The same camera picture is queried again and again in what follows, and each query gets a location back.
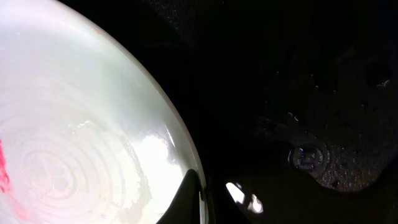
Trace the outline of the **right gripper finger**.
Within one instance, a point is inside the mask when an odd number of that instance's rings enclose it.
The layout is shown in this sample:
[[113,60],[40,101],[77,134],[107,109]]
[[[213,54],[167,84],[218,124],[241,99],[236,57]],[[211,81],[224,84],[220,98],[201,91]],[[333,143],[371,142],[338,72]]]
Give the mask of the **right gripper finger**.
[[189,169],[169,208],[157,224],[200,224],[202,187],[197,172]]

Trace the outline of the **light blue plate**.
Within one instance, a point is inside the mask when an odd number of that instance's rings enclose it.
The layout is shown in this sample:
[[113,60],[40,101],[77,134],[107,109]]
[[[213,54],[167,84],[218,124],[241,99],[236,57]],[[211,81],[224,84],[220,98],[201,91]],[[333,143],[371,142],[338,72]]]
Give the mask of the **light blue plate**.
[[58,1],[1,2],[1,222],[157,223],[189,169],[176,108],[143,65]]

